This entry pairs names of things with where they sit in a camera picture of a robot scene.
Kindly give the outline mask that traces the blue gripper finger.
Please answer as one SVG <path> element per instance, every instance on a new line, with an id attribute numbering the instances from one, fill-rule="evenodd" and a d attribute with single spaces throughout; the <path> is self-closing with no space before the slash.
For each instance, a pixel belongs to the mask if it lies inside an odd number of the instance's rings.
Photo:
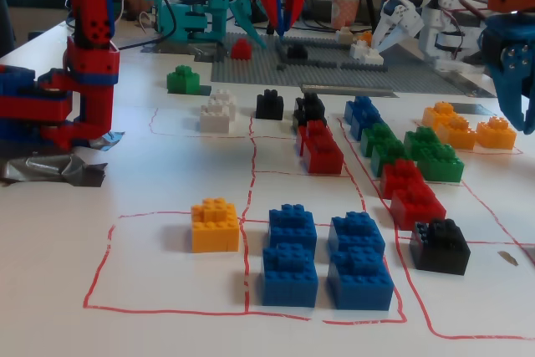
<path id="1" fill-rule="evenodd" d="M 526 122 L 522 112 L 522 89 L 527 73 L 518 68 L 491 68 L 491 77 L 502 113 L 516 130 L 524 131 Z"/>

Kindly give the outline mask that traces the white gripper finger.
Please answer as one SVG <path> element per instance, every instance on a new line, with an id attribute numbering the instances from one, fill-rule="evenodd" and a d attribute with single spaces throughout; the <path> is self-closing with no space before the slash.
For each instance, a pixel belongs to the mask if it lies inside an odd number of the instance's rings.
<path id="1" fill-rule="evenodd" d="M 407 30 L 401 25 L 397 25 L 382 41 L 382 51 L 408 39 L 414 38 L 418 34 L 417 30 Z"/>
<path id="2" fill-rule="evenodd" d="M 371 48 L 378 49 L 388 32 L 395 26 L 389 18 L 382 18 L 373 32 Z"/>

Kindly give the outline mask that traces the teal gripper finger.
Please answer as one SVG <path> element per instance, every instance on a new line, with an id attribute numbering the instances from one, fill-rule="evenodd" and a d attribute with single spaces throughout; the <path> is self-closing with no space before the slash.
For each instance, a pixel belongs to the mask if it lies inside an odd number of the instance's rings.
<path id="1" fill-rule="evenodd" d="M 232 0 L 230 2 L 232 16 L 235 18 L 237 24 L 254 42 L 256 42 L 261 48 L 266 48 L 267 45 L 261 39 L 251 21 L 253 4 L 254 2 L 252 0 Z"/>

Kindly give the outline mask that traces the white blue gripper body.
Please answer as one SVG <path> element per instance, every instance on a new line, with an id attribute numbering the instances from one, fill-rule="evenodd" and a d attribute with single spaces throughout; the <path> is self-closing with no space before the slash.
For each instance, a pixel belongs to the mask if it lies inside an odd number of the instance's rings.
<path id="1" fill-rule="evenodd" d="M 385 0 L 382 22 L 387 27 L 415 27 L 420 19 L 416 3 L 423 0 Z"/>

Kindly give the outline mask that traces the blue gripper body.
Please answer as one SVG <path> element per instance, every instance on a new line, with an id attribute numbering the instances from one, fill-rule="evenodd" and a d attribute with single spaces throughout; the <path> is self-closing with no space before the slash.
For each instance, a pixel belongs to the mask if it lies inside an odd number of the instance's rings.
<path id="1" fill-rule="evenodd" d="M 531 79 L 534 65 L 534 15 L 489 17 L 479 39 L 481 56 L 494 80 Z"/>

